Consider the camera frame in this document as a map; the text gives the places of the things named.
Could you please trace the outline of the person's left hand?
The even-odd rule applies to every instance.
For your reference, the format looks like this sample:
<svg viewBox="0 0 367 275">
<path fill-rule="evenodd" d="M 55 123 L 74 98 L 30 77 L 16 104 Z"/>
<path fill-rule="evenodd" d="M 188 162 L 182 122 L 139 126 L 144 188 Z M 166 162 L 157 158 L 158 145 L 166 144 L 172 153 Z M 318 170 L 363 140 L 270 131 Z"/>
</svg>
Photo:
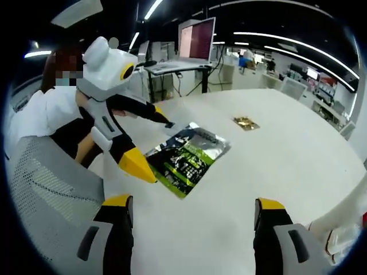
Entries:
<svg viewBox="0 0 367 275">
<path fill-rule="evenodd" d="M 89 98 L 79 89 L 76 89 L 75 101 L 79 108 L 87 109 Z"/>
</svg>

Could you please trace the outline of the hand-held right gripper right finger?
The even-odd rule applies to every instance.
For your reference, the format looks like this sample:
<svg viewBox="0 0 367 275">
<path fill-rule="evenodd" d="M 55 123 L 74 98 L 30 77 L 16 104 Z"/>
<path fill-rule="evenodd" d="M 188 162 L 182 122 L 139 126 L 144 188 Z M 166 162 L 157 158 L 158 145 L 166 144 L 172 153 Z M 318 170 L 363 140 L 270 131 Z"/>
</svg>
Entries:
<svg viewBox="0 0 367 275">
<path fill-rule="evenodd" d="M 286 208 L 266 198 L 255 200 L 256 274 L 326 274 L 327 259 L 314 235 L 293 223 Z"/>
</svg>

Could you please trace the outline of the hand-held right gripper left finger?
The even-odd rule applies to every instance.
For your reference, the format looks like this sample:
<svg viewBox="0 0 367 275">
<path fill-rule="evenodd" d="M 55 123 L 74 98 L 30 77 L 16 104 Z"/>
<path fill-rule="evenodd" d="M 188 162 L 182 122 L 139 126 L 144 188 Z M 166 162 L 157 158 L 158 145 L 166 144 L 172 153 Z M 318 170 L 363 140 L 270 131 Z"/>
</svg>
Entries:
<svg viewBox="0 0 367 275">
<path fill-rule="evenodd" d="M 133 197 L 111 197 L 95 217 L 68 233 L 57 274 L 131 274 Z"/>
</svg>

